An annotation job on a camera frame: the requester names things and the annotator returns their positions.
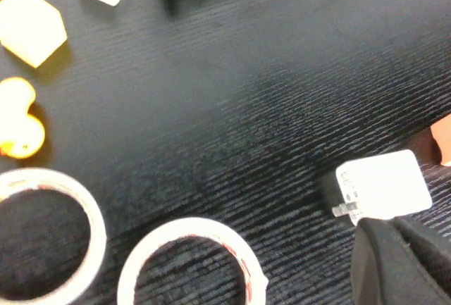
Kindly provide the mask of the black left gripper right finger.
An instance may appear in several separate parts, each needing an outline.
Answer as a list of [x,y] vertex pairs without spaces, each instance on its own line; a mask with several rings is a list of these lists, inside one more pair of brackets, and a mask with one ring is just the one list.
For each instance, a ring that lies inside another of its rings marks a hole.
[[450,304],[450,240],[411,217],[398,217],[394,226],[431,281],[424,291],[437,291]]

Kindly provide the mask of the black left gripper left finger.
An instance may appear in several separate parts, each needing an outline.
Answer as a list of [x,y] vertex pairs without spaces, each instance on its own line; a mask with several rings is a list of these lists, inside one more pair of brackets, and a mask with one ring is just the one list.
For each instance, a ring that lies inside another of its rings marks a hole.
[[355,304],[439,304],[440,284],[421,261],[440,248],[440,234],[410,217],[358,222],[351,262]]

